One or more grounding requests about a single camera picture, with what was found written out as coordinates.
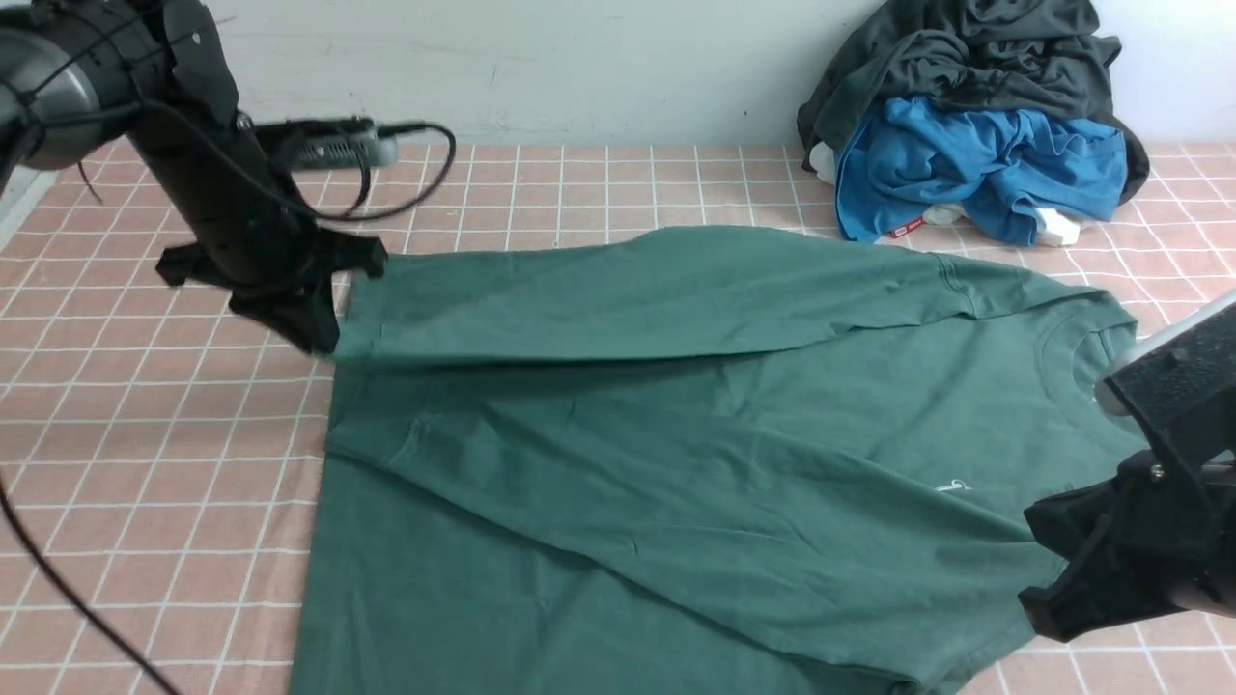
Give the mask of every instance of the white wall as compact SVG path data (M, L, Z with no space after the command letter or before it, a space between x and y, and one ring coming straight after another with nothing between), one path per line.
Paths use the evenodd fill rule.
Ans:
M482 142L791 142L880 0L206 0L260 120L429 117ZM1236 5L1098 0L1145 140L1236 139Z

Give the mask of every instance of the black jacket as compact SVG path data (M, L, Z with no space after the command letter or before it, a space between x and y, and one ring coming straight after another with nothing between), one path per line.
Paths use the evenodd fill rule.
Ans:
M798 109L808 150L840 151L871 104L926 94L942 110L1037 109L1125 134L1121 202L1149 176L1146 148L1112 111L1116 37L1096 37L1088 0L889 0L842 45Z

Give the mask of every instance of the blue shirt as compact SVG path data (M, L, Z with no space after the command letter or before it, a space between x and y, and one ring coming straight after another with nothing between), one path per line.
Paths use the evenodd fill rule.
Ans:
M1127 176L1114 127L897 98L870 109L837 157L837 219L848 239L875 241L937 203L960 203L988 236L1031 246L1036 208L1110 220Z

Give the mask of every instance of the pink tiled surface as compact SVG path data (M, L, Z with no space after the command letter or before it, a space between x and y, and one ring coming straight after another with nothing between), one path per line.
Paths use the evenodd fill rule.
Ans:
M433 176L409 148L376 205ZM1236 287L1236 147L1159 146L1156 178L1068 250L969 228L901 244L1110 288L1149 333ZM375 223L392 251L606 244L679 224L836 235L831 188L780 147L465 147L428 205ZM164 288L189 239L127 146L66 172L0 250L0 474L52 560L187 694L279 693L321 470L330 369L225 314L216 291ZM307 178L344 208L357 177ZM967 695L1236 693L1236 621L1187 615L1036 641ZM0 532L0 691L153 694Z

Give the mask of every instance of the small logo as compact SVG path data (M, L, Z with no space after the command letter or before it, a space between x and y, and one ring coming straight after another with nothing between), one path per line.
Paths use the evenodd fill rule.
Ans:
M941 485L939 487L936 488L936 492L953 492L955 490L973 490L973 487L970 487L969 485L965 485L960 480L954 480L953 482L949 482L948 485Z

